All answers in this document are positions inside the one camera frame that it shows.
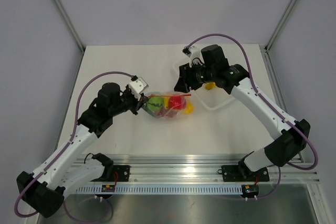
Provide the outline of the green apple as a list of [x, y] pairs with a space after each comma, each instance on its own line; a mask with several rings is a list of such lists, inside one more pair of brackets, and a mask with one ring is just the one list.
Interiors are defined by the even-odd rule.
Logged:
[[150, 111], [154, 111], [154, 112], [159, 111], [161, 110], [163, 103], [164, 103], [163, 97], [153, 96], [149, 98], [148, 103], [147, 103], [147, 108]]

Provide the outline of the clear orange-zip bag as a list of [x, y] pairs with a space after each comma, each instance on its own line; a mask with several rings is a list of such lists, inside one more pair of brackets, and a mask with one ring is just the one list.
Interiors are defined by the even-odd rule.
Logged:
[[142, 106], [142, 109], [156, 119], [176, 119], [194, 112], [191, 94], [151, 92], [146, 96], [148, 101]]

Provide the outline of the red apple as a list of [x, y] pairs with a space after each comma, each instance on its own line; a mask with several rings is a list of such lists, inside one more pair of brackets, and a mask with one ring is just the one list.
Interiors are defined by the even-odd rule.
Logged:
[[169, 99], [169, 109], [183, 110], [186, 106], [186, 99], [181, 95], [171, 96]]

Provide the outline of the yellow bell pepper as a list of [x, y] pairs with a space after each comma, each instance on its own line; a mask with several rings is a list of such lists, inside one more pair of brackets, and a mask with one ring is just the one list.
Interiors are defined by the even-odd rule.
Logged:
[[183, 114], [190, 115], [194, 112], [194, 106], [190, 100], [186, 100], [186, 106], [183, 110]]

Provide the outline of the yellow lemon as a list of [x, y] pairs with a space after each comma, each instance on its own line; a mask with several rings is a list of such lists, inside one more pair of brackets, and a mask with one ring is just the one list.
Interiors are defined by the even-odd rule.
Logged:
[[170, 99], [170, 97], [164, 97], [163, 99], [164, 99], [164, 100], [163, 100], [163, 102], [164, 102], [164, 106], [165, 106], [165, 107], [168, 107], [168, 106], [169, 106], [169, 99]]

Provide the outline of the purple grape bunch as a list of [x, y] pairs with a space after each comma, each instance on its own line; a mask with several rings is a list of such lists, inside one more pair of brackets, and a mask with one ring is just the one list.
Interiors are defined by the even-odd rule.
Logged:
[[159, 118], [174, 118], [177, 116], [177, 111], [173, 109], [162, 108], [157, 114]]

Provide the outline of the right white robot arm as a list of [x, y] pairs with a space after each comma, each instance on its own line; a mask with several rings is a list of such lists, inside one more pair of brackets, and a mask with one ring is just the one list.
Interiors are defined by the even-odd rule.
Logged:
[[237, 170], [242, 179], [252, 179], [267, 166], [283, 167], [307, 146], [310, 124], [306, 120], [297, 121], [273, 103], [253, 83], [251, 74], [243, 66], [229, 64], [221, 46], [210, 45], [203, 49], [190, 46], [182, 52], [189, 62], [179, 66], [174, 91], [189, 93], [213, 82], [248, 108], [273, 139], [238, 162]]

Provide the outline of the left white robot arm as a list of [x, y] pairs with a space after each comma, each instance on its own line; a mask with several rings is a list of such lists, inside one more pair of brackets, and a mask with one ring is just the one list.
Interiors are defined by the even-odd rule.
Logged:
[[138, 113], [148, 100], [144, 95], [147, 87], [142, 78], [130, 82], [124, 91], [116, 83], [105, 83], [88, 109], [76, 117], [70, 140], [59, 146], [31, 173], [19, 174], [16, 179], [19, 199], [48, 218], [82, 185], [92, 180], [115, 178], [113, 160], [101, 153], [72, 172], [68, 169], [112, 125], [115, 116], [127, 111], [134, 115]]

